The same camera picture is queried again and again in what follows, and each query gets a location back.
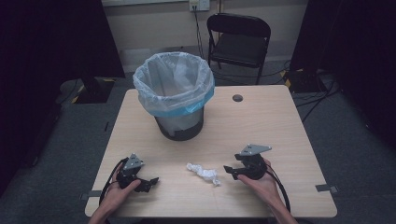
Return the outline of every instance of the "wooden table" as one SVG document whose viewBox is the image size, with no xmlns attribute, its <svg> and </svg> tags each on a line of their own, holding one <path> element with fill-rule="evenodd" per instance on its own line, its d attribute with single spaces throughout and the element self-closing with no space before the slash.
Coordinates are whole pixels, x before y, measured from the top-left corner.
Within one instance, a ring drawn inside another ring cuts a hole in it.
<svg viewBox="0 0 396 224">
<path fill-rule="evenodd" d="M 233 101 L 235 94 L 243 101 Z M 138 176 L 158 176 L 160 182 L 149 193 L 133 192 L 115 216 L 271 217 L 266 204 L 223 169 L 243 167 L 234 154 L 247 144 L 272 146 L 262 156 L 282 181 L 295 217 L 336 215 L 330 192 L 316 189 L 326 182 L 286 87 L 216 87 L 205 105 L 203 129 L 184 142 L 164 137 L 137 95 L 137 90 L 126 92 L 92 190 L 101 190 L 117 162 L 133 152 L 146 164 Z M 221 186 L 189 171 L 188 162 L 216 169 Z M 98 201 L 88 200 L 87 216 Z"/>
</svg>

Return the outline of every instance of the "trash can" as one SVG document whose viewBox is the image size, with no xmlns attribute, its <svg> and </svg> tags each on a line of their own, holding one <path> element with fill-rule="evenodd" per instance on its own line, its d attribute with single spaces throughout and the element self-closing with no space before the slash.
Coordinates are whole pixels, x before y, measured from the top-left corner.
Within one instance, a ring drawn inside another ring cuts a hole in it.
<svg viewBox="0 0 396 224">
<path fill-rule="evenodd" d="M 204 125 L 204 108 L 215 81 L 207 62 L 185 52 L 158 53 L 134 74 L 139 102 L 175 141 L 195 137 Z"/>
</svg>

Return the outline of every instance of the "white paper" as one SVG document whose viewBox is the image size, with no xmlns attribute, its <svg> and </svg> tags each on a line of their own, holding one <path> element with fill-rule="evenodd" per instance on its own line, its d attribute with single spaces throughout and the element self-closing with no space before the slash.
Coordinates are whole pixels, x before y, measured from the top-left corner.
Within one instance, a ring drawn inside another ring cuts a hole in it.
<svg viewBox="0 0 396 224">
<path fill-rule="evenodd" d="M 204 170 L 201 165 L 191 163 L 187 163 L 187 169 L 189 169 L 190 171 L 194 171 L 204 180 L 211 180 L 215 186 L 220 185 L 220 181 L 217 178 L 216 170 Z"/>
</svg>

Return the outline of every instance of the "gray carpet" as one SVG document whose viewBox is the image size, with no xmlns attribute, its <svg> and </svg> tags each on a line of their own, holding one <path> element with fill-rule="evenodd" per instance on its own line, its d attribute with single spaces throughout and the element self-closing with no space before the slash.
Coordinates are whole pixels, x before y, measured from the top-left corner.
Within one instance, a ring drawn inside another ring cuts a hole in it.
<svg viewBox="0 0 396 224">
<path fill-rule="evenodd" d="M 285 63 L 287 65 L 285 61 L 266 63 L 264 75 L 282 70 Z M 224 66 L 219 71 L 213 66 L 217 85 L 254 83 L 254 77 L 234 79 L 237 82 L 228 80 L 227 75 L 232 72 L 247 76 L 257 73 L 257 70 L 238 69 Z M 37 165 L 20 169 L 0 199 L 0 223 L 87 223 L 86 202 L 79 196 L 92 188 L 123 95 L 134 87 L 132 75 L 128 73 L 126 78 L 116 81 L 106 104 L 71 104 L 81 82 L 71 80 L 62 85 L 63 94 L 58 102 L 71 91 L 72 94 L 63 102 L 60 119 Z M 326 86 L 333 82 L 331 75 L 322 76 L 322 79 Z M 283 84 L 279 80 L 276 73 L 263 77 L 261 84 Z M 296 105 L 301 105 L 321 95 L 300 93 L 292 96 Z M 313 106 L 298 106 L 302 119 Z M 338 209 L 336 217 L 307 217 L 306 220 L 313 223 L 395 223 L 396 149 L 366 129 L 359 108 L 339 91 L 318 104 L 304 126 L 327 183 L 339 189 L 333 195 Z M 156 223 L 171 223 L 169 221 L 157 220 Z M 112 219 L 112 223 L 134 222 L 133 218 Z M 251 220 L 238 222 L 251 223 Z"/>
</svg>

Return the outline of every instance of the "electrical outlet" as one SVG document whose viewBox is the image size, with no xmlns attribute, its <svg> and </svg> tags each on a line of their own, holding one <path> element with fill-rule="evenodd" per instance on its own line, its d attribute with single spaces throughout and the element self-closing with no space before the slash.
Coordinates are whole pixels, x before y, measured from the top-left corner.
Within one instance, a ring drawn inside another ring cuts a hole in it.
<svg viewBox="0 0 396 224">
<path fill-rule="evenodd" d="M 199 0 L 190 0 L 190 11 L 198 11 Z"/>
<path fill-rule="evenodd" d="M 208 11 L 210 9 L 210 0 L 190 0 L 190 11 Z"/>
</svg>

